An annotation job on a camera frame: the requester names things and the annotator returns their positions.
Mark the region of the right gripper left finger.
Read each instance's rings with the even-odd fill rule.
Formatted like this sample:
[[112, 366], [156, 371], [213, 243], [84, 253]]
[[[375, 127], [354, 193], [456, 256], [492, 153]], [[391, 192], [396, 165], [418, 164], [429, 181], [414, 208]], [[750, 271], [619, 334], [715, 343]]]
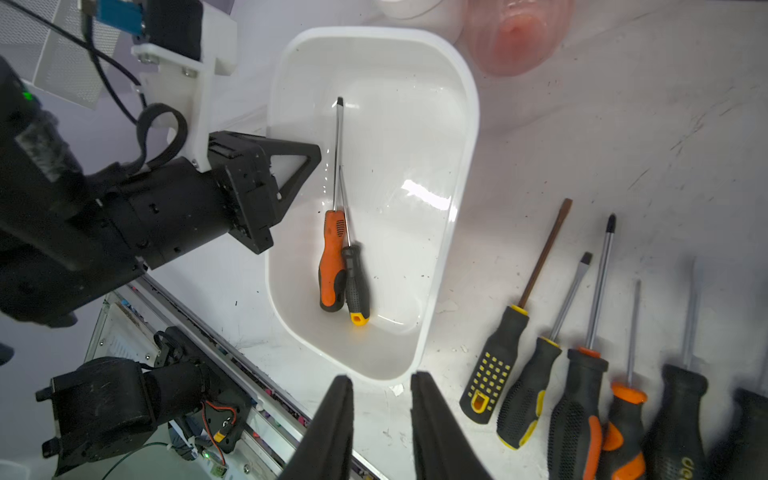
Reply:
[[279, 479], [349, 479], [353, 423], [353, 383], [347, 376], [339, 375], [332, 381]]

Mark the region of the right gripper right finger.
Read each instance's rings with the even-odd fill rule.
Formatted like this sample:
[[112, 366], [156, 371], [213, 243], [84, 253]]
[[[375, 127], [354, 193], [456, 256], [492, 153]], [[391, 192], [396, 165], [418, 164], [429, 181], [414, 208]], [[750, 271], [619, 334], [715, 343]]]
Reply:
[[490, 479], [428, 372], [411, 376], [417, 479]]

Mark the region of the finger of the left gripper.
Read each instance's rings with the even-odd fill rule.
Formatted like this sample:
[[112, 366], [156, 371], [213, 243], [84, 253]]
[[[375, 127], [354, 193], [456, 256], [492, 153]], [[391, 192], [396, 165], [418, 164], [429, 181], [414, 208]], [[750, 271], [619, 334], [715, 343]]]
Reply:
[[283, 219], [322, 159], [315, 144], [266, 138], [267, 190], [276, 219]]

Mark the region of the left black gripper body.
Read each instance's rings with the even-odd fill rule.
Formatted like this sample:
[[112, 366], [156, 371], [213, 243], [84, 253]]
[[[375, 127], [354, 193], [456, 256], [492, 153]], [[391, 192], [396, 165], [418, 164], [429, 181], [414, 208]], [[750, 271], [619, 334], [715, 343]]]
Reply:
[[279, 144], [212, 136], [213, 169], [170, 145], [160, 156], [87, 175], [53, 115], [1, 67], [1, 310], [67, 327], [74, 311], [224, 234], [255, 253], [282, 217], [271, 171]]

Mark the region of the white plastic storage box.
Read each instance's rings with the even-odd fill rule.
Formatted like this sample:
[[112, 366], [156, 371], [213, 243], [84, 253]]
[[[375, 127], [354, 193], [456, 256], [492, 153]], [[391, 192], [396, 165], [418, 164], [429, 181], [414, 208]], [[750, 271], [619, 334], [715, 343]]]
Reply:
[[[314, 143], [319, 166], [274, 228], [267, 289], [284, 327], [338, 367], [381, 385], [419, 365], [479, 130], [479, 99], [459, 52], [422, 30], [320, 27], [278, 64], [272, 138]], [[319, 303], [317, 269], [333, 168], [372, 295], [368, 324]]]

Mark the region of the slim black yellow-cap screwdriver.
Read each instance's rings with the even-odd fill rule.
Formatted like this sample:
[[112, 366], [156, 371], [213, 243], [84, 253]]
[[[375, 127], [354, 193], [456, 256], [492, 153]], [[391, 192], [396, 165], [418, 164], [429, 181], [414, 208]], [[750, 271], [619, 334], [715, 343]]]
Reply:
[[351, 209], [342, 168], [339, 168], [338, 180], [344, 207], [346, 227], [346, 244], [341, 250], [341, 256], [347, 273], [345, 298], [352, 323], [356, 326], [364, 326], [370, 319], [370, 288], [363, 270], [360, 244], [353, 240]]

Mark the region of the black handle long screwdriver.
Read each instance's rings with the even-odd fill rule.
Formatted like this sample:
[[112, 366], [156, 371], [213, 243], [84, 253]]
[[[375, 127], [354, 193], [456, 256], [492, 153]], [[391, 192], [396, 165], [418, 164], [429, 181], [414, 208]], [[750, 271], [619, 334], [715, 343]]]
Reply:
[[727, 435], [713, 449], [708, 479], [767, 478], [767, 357], [760, 375], [733, 392]]

